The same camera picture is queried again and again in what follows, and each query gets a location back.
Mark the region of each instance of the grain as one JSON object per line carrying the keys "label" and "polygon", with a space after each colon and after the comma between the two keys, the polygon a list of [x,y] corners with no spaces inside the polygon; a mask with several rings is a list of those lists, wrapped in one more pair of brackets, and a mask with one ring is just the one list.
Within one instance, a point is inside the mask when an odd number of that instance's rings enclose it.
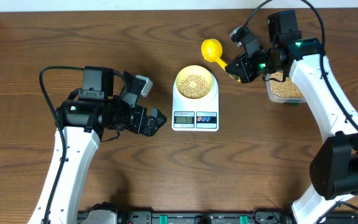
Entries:
{"label": "grain", "polygon": [[[276,78],[278,80],[283,79],[282,72],[276,72],[272,74],[271,78]],[[270,81],[272,86],[272,92],[274,95],[284,98],[303,98],[302,92],[299,88],[291,81],[290,77],[287,77],[285,82],[275,82]]]}
{"label": "grain", "polygon": [[210,87],[201,75],[190,74],[179,83],[179,92],[190,99],[198,99],[208,94]]}

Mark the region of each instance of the robotic arm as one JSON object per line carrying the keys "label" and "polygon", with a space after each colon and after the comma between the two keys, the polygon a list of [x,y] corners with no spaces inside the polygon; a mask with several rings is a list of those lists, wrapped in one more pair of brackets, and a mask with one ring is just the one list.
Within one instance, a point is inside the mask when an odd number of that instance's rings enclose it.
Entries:
{"label": "robotic arm", "polygon": [[326,71],[322,76],[321,44],[316,38],[301,38],[294,11],[268,16],[268,29],[273,46],[267,50],[247,27],[234,30],[232,40],[245,52],[231,61],[226,71],[241,83],[250,83],[259,75],[283,70],[283,80],[266,80],[264,76],[264,81],[284,82],[290,77],[304,95],[324,144],[310,165],[312,184],[291,210],[297,223],[319,223],[338,201],[358,195],[358,130],[348,121],[334,95],[356,126],[358,113],[336,81],[326,56],[322,58]]}
{"label": "robotic arm", "polygon": [[[112,93],[115,75],[125,83],[119,96]],[[146,97],[152,85],[148,78],[140,75],[134,77],[128,72],[121,75],[110,68],[85,67],[82,89],[71,93],[57,108],[67,153],[62,154],[62,140],[57,131],[52,162],[29,223],[76,223],[86,173],[105,128],[117,130],[117,137],[112,139],[117,139],[124,129],[153,136],[167,122],[167,117],[158,109],[152,108],[150,116],[147,116],[147,109],[137,105],[139,95]],[[88,217],[83,223],[111,223],[111,220],[116,220],[113,212],[96,213],[97,219]]]}

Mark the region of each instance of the yellow ladle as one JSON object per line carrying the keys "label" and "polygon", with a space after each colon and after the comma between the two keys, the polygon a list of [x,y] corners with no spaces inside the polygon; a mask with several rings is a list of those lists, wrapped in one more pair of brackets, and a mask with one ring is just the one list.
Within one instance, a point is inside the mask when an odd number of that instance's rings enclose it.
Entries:
{"label": "yellow ladle", "polygon": [[203,53],[205,60],[208,62],[218,63],[223,68],[223,70],[227,66],[227,64],[221,59],[223,48],[218,40],[204,40],[203,44],[201,45],[201,53]]}

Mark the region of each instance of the bowl of beans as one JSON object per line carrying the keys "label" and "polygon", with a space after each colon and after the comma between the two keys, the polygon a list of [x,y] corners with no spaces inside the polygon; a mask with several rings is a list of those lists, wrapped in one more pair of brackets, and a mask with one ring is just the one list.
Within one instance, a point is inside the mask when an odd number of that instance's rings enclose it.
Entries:
{"label": "bowl of beans", "polygon": [[182,69],[175,80],[177,93],[185,98],[204,98],[213,87],[212,74],[205,68],[192,65]]}
{"label": "bowl of beans", "polygon": [[[276,72],[268,74],[266,80],[269,78],[283,79],[283,72]],[[267,81],[267,94],[270,101],[274,103],[304,103],[306,102],[302,92],[291,81],[290,77],[285,79],[285,82]]]}

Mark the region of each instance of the scale control panel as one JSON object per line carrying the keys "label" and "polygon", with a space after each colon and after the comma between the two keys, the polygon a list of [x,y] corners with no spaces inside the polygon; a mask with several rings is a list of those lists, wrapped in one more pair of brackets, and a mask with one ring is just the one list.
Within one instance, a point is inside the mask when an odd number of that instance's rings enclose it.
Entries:
{"label": "scale control panel", "polygon": [[175,111],[174,128],[216,129],[218,127],[217,112]]}

